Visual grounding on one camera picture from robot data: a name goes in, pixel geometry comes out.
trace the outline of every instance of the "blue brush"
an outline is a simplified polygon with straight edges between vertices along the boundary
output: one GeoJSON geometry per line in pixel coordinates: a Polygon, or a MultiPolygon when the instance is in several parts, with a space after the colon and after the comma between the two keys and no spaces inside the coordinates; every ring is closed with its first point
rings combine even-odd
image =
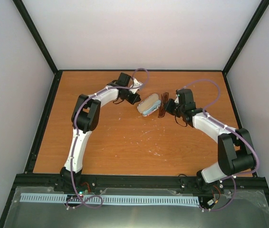
{"type": "Polygon", "coordinates": [[[149,116],[157,109],[159,109],[160,105],[161,101],[159,100],[159,95],[151,94],[148,98],[146,98],[138,105],[137,109],[139,113],[141,113],[143,116],[149,116]]]}

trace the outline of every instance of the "white wall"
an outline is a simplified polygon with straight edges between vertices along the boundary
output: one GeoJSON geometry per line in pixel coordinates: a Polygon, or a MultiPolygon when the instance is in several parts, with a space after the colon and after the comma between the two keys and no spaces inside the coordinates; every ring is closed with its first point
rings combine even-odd
{"type": "Polygon", "coordinates": [[[59,69],[213,69],[260,0],[24,0],[59,69]]]}
{"type": "Polygon", "coordinates": [[[243,126],[260,158],[258,174],[269,184],[269,7],[228,74],[243,126]]]}
{"type": "Polygon", "coordinates": [[[24,170],[52,78],[13,2],[0,0],[0,216],[24,170]]]}

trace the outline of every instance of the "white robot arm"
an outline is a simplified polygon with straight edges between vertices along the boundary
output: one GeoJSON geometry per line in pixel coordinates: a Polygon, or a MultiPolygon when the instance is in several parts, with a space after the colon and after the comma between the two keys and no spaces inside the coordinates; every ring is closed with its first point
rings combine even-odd
{"type": "Polygon", "coordinates": [[[177,98],[169,99],[164,105],[166,112],[182,117],[184,122],[203,131],[218,144],[218,161],[197,172],[198,185],[207,185],[255,167],[256,160],[251,151],[230,132],[235,131],[252,146],[250,134],[246,129],[229,127],[211,117],[208,112],[203,113],[201,108],[196,108],[190,89],[177,90],[176,93],[177,98]],[[240,146],[240,149],[236,151],[235,146],[240,146]]]}
{"type": "MultiPolygon", "coordinates": [[[[87,145],[87,141],[92,133],[92,131],[96,128],[98,124],[98,118],[100,113],[100,108],[104,105],[106,105],[108,102],[114,101],[118,98],[121,98],[122,100],[126,100],[131,104],[134,104],[136,102],[139,102],[140,95],[137,93],[138,87],[142,85],[141,82],[137,81],[135,78],[133,78],[133,85],[132,87],[134,89],[121,89],[121,88],[115,88],[115,87],[125,87],[128,85],[131,77],[127,74],[121,73],[118,80],[114,80],[111,83],[109,83],[104,89],[100,90],[99,92],[95,93],[95,97],[93,97],[87,105],[84,106],[88,110],[88,113],[84,110],[81,110],[79,113],[79,116],[77,118],[77,126],[78,129],[74,127],[73,129],[73,138],[71,147],[69,150],[68,159],[64,165],[64,167],[61,169],[61,176],[67,180],[67,182],[70,182],[71,176],[71,156],[73,151],[73,161],[72,161],[72,171],[74,172],[75,178],[81,175],[81,171],[83,168],[83,157],[85,148],[87,145]]],[[[76,112],[79,110],[80,106],[83,104],[85,100],[87,100],[92,95],[80,95],[76,107],[73,111],[71,121],[74,126],[74,118],[76,115],[76,112]]]]}

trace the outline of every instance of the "sunglasses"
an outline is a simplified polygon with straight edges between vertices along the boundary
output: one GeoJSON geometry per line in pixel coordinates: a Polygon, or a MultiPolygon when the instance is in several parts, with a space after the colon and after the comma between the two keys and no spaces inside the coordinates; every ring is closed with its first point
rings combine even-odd
{"type": "Polygon", "coordinates": [[[159,107],[159,114],[158,114],[158,118],[163,118],[165,116],[165,107],[164,105],[168,102],[168,92],[165,92],[163,94],[161,94],[161,104],[159,107]]]}

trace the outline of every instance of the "wooden tabletop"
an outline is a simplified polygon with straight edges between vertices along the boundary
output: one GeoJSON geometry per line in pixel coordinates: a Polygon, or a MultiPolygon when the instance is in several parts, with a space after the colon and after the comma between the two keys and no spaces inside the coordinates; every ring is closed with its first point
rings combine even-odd
{"type": "MultiPolygon", "coordinates": [[[[34,173],[59,173],[71,145],[71,115],[78,96],[101,90],[119,74],[114,71],[63,72],[34,173]]],[[[143,82],[146,73],[138,72],[135,77],[143,82]]],[[[207,111],[221,122],[237,127],[221,72],[150,72],[149,83],[139,94],[142,100],[152,93],[163,92],[175,98],[176,89],[202,78],[215,81],[221,88],[219,101],[207,111]]],[[[217,96],[216,87],[208,82],[196,83],[190,89],[197,107],[204,107],[217,96]]],[[[179,126],[169,114],[161,119],[157,118],[158,112],[143,117],[137,105],[124,101],[102,107],[98,126],[87,143],[82,173],[194,176],[198,170],[217,161],[217,144],[203,132],[179,126]]]]}

